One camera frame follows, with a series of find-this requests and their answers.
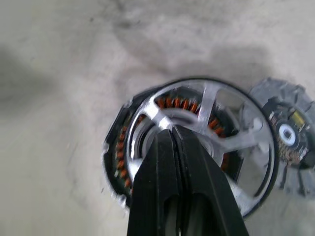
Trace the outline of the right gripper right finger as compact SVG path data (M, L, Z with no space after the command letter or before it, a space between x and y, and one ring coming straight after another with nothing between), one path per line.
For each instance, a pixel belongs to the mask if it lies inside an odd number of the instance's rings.
M247 236L229 183L197 135L175 126L183 183L183 236Z

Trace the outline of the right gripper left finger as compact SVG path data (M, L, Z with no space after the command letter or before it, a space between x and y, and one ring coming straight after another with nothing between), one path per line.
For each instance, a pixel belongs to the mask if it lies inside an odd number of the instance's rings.
M177 142L171 131L161 131L133 181L127 235L180 235L183 191Z

